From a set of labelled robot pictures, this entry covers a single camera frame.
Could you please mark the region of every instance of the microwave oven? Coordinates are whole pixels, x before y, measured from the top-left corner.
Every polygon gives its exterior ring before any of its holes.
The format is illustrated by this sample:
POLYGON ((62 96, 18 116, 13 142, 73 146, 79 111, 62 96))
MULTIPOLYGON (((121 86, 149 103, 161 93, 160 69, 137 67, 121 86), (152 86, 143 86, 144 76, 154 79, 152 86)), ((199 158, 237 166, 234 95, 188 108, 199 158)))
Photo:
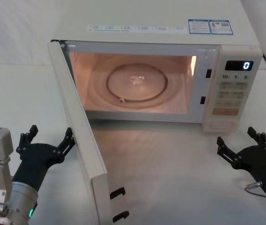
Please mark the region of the microwave oven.
POLYGON ((99 224, 108 175, 89 119, 233 131, 262 59, 238 0, 73 0, 49 52, 99 224))

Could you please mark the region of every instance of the white table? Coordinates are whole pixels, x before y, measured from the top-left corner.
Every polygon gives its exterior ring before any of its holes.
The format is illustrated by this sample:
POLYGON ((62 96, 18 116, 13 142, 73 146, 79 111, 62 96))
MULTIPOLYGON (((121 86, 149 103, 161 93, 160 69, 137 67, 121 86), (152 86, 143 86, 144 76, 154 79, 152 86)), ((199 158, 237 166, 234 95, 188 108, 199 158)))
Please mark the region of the white table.
MULTIPOLYGON (((19 134, 37 124, 35 142, 58 145, 67 128, 51 67, 0 66, 0 126, 19 134)), ((217 134, 198 124, 96 121, 92 128, 109 173, 114 214, 130 211, 127 225, 266 224, 266 199, 243 191, 253 178, 216 154, 217 134)), ((266 71, 259 71, 238 131, 222 135, 234 151, 254 144, 248 126, 266 132, 266 71)), ((12 174, 20 160, 14 152, 12 174)), ((46 175, 30 224, 88 224, 89 200, 75 150, 46 175), (46 215, 45 209, 54 213, 46 215)))

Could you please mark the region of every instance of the metal robot arm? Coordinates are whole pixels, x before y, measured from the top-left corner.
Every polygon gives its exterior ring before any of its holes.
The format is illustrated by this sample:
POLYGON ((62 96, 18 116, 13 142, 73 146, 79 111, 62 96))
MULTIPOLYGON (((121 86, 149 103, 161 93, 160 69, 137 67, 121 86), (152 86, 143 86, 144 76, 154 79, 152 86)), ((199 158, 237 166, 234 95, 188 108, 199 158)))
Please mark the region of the metal robot arm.
POLYGON ((21 134, 16 151, 21 164, 11 181, 8 162, 13 152, 8 129, 0 128, 0 225, 27 225, 37 207, 38 190, 48 169, 62 163, 75 145, 71 128, 58 147, 31 141, 38 133, 33 125, 29 133, 21 134))
POLYGON ((266 134, 257 134, 254 128, 249 127, 248 135, 258 145, 254 145, 234 153, 229 149, 221 137, 217 138, 217 154, 224 158, 236 170, 246 170, 255 179, 256 183, 249 187, 261 187, 266 193, 266 134))

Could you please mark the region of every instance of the open microwave door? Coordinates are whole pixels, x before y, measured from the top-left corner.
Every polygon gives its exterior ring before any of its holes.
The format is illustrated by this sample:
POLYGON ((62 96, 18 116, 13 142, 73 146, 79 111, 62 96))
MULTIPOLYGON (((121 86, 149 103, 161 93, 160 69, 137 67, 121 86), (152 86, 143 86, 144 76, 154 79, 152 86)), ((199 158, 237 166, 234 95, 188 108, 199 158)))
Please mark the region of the open microwave door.
POLYGON ((89 200, 101 225, 112 224, 108 174, 59 42, 48 45, 89 200))

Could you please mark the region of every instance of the control panel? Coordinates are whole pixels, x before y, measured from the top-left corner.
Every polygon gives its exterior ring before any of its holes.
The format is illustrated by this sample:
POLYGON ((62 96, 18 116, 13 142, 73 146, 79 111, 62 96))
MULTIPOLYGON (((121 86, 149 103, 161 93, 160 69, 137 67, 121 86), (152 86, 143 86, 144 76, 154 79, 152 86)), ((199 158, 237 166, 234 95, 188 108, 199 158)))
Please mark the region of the control panel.
POLYGON ((221 46, 212 75, 204 131, 236 129, 261 59, 259 46, 221 46))

